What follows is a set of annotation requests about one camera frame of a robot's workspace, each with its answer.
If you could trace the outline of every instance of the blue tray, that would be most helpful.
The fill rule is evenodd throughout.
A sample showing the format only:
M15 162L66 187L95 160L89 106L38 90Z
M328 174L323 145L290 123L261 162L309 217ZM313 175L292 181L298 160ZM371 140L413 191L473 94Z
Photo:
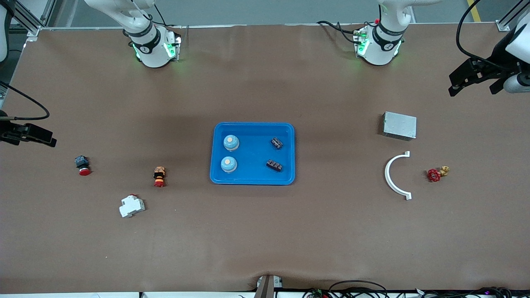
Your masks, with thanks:
M227 135L238 137L235 151L228 151L223 140ZM276 149L271 143L278 138L284 146ZM226 173L221 160L231 156L237 169ZM266 166L271 159L283 168L276 172ZM295 129L289 123L271 122L221 122L214 129L211 149L210 179L217 184L238 185L289 185L295 180Z

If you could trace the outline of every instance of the white semicircular pipe clamp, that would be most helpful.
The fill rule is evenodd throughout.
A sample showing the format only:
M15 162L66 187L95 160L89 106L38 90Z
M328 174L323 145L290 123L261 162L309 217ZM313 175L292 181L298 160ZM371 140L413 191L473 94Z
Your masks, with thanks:
M396 159L399 159L399 158L402 158L402 157L410 157L410 151L405 151L404 154L395 156L394 158L392 158L391 160L388 161L388 163L386 164L386 167L385 167L385 179L386 179L386 183L388 183L388 186L390 186L390 188L392 188L392 190L394 190L395 192L397 192L398 194L400 194L402 196L405 196L405 199L410 200L410 199L412 199L412 194L410 192L408 192L408 191L404 191L401 188L397 187L394 184L394 182L392 181L392 178L390 178L390 165Z

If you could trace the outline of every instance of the brown table surface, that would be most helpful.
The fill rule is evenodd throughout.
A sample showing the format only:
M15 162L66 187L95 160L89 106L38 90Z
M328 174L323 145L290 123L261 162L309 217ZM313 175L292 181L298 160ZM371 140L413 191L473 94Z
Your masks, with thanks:
M119 30L42 31L13 86L49 108L35 123L58 141L0 144L0 292L239 291L265 273L285 287L529 288L528 94L483 83L449 97L466 59L455 29L410 26L383 67L329 28L190 29L181 61L160 69L138 63ZM464 31L485 56L503 36L492 23ZM4 110L41 114L13 92ZM418 138L378 134L385 111L418 117ZM295 182L213 184L221 121L293 124ZM383 175L407 150L392 177L412 201ZM80 154L90 176L77 174ZM442 165L449 176L429 183ZM129 194L148 210L121 218Z

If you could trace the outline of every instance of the silver metal box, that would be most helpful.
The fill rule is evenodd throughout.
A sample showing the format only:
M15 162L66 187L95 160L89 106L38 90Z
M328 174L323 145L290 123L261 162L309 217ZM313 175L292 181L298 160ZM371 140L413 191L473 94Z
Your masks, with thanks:
M405 141L416 138L416 117L385 112L383 114L383 135Z

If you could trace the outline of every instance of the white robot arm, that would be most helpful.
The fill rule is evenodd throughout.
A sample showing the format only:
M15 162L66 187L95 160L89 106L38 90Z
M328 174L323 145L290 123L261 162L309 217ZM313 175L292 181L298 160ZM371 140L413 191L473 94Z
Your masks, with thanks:
M113 18L132 40L136 57L148 67L162 67L178 60L180 36L153 23L144 11L155 0L85 0L92 8Z
M491 94L502 89L508 93L530 92L530 10L523 14L517 26L494 47L487 59L470 55L450 75L449 94L453 97L463 88L487 80Z
M9 55L9 24L14 15L15 0L0 0L0 24L3 30L0 30L0 65L4 64Z
M357 56L374 65L385 65L397 55L401 38L412 20L412 6L425 6L441 0L377 0L381 19L360 29L355 41Z

